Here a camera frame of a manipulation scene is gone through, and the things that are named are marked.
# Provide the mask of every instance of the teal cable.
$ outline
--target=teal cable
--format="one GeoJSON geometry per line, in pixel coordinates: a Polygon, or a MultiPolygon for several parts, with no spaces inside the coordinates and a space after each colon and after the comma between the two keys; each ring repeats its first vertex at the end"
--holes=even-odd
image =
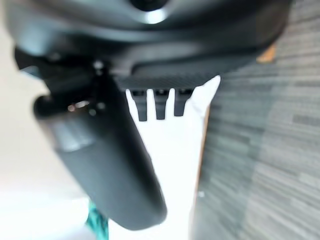
{"type": "Polygon", "coordinates": [[[92,202],[89,203],[89,214],[85,223],[96,235],[96,240],[109,240],[108,219],[105,218],[92,202]]]}

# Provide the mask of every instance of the gray carpet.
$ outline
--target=gray carpet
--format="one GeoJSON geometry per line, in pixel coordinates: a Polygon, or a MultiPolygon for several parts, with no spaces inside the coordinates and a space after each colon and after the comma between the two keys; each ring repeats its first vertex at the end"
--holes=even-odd
{"type": "Polygon", "coordinates": [[[222,77],[193,240],[320,240],[320,0],[297,0],[273,63],[222,77]]]}

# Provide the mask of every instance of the lens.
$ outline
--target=lens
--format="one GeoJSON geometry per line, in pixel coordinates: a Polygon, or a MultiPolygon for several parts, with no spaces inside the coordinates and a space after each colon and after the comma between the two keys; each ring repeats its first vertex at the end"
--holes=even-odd
{"type": "Polygon", "coordinates": [[[130,0],[133,6],[145,12],[161,9],[168,0],[130,0]]]}

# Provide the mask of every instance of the wooden edge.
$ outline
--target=wooden edge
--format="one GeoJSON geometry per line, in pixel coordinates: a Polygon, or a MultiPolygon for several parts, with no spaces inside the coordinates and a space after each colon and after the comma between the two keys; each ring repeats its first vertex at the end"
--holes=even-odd
{"type": "Polygon", "coordinates": [[[201,166],[202,161],[204,157],[204,151],[205,151],[205,143],[206,143],[206,136],[207,136],[207,129],[208,129],[208,122],[209,122],[209,115],[210,115],[210,105],[206,109],[205,117],[204,117],[204,126],[203,126],[203,136],[201,141],[201,152],[200,152],[200,160],[199,160],[199,166],[198,166],[198,173],[197,173],[197,179],[194,189],[194,197],[193,197],[193,204],[189,215],[189,239],[191,239],[192,236],[192,226],[193,221],[195,217],[195,211],[196,211],[196,203],[197,203],[197,196],[198,196],[198,186],[199,186],[199,178],[201,174],[201,166]]]}
{"type": "Polygon", "coordinates": [[[273,44],[271,47],[268,48],[261,56],[259,56],[256,61],[259,64],[268,64],[275,60],[276,57],[276,45],[273,44]]]}

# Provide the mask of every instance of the white surface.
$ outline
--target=white surface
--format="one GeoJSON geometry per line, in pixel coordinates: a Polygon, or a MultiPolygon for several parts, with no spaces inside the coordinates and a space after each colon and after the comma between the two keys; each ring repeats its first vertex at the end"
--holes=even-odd
{"type": "Polygon", "coordinates": [[[111,221],[110,240],[188,239],[204,116],[219,83],[220,77],[217,77],[197,88],[186,105],[184,117],[173,117],[174,91],[171,91],[165,121],[155,120],[152,91],[148,92],[148,122],[137,121],[137,110],[134,103],[129,101],[131,114],[136,120],[160,181],[168,216],[163,224],[142,231],[128,231],[111,221]]]}

